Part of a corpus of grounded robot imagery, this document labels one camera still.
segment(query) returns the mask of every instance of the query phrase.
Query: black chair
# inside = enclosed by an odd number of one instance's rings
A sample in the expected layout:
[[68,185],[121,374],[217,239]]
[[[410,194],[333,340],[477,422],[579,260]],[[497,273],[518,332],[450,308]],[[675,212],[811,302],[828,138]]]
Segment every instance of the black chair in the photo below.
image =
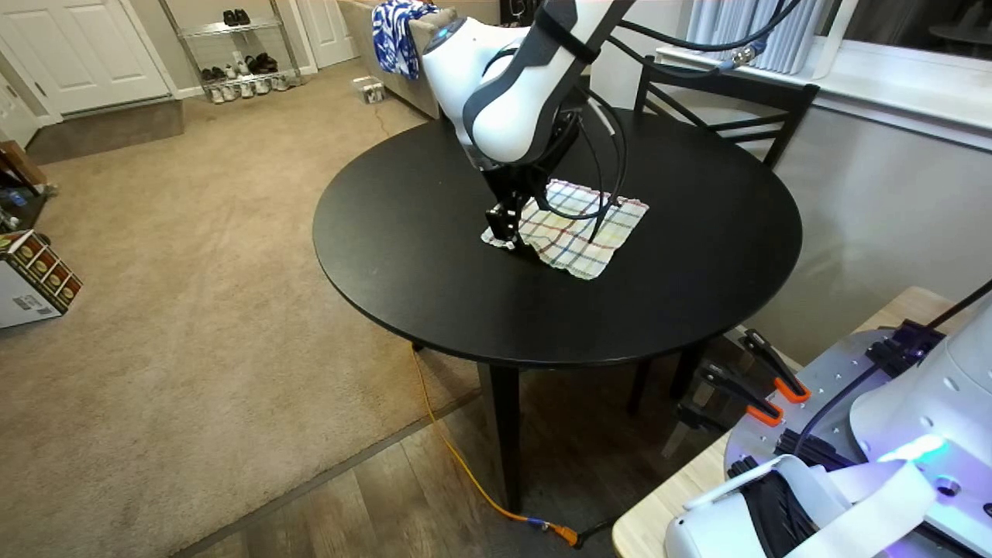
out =
[[[725,142],[754,152],[766,167],[776,167],[783,146],[805,119],[817,88],[757,77],[745,71],[689,69],[654,56],[640,59],[640,80],[634,115],[675,119],[710,130]],[[670,394],[684,398],[694,369],[699,365],[705,340],[680,354],[680,369]],[[630,415],[639,413],[651,363],[639,363]]]

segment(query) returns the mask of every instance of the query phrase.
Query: white wall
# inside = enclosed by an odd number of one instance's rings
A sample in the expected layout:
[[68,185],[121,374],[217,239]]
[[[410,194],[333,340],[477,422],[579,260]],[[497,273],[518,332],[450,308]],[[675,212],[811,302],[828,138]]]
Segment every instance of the white wall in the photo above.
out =
[[[680,31],[684,7],[639,0],[630,19]],[[592,88],[625,108],[634,84],[634,63],[603,47]],[[778,177],[805,239],[794,277],[751,324],[795,359],[822,354],[905,284],[953,302],[992,277],[988,152],[811,108]]]

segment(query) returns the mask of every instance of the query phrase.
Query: beige carpet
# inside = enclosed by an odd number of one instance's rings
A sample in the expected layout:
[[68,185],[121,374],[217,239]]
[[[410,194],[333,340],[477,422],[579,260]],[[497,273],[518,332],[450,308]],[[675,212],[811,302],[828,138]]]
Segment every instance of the beige carpet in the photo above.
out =
[[[0,555],[167,555],[421,415],[427,363],[310,244],[326,182],[421,121],[354,74],[194,100],[184,136],[44,167],[41,228],[86,284],[0,332]],[[466,398],[473,369],[430,383]]]

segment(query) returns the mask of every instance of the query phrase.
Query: tabletop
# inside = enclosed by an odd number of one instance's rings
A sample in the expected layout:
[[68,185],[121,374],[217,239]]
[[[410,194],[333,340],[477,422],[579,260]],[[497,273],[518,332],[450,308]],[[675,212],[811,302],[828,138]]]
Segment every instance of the tabletop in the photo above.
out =
[[[603,277],[579,283],[479,243],[493,194],[445,124],[350,161],[312,219],[331,284],[383,328],[493,365],[611,365],[719,336],[795,262],[804,226],[783,182],[746,152],[667,119],[619,115],[619,194],[651,203]],[[603,133],[555,177],[599,185]]]
[[[867,321],[854,332],[898,324],[902,318],[927,321],[940,315],[949,305],[927,289],[905,289],[885,308],[880,308]],[[680,467],[670,480],[662,480],[654,492],[634,503],[613,524],[613,546],[624,558],[659,558],[662,532],[682,504],[694,495],[719,488],[725,480],[723,470],[725,436],[710,444],[699,457],[694,457],[684,467]]]

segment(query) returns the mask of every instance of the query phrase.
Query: round black table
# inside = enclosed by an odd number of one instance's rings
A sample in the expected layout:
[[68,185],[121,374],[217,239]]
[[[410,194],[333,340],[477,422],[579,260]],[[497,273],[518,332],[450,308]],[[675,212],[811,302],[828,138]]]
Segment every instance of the round black table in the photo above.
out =
[[[651,212],[592,283],[479,243],[493,194],[445,124],[369,149],[316,203],[316,257],[340,296],[416,347],[479,363],[512,509],[521,504],[518,369],[694,347],[757,313],[798,254],[795,203],[769,167],[705,130],[619,119],[619,191]],[[576,142],[558,177],[596,185],[606,167],[603,133],[592,146]]]

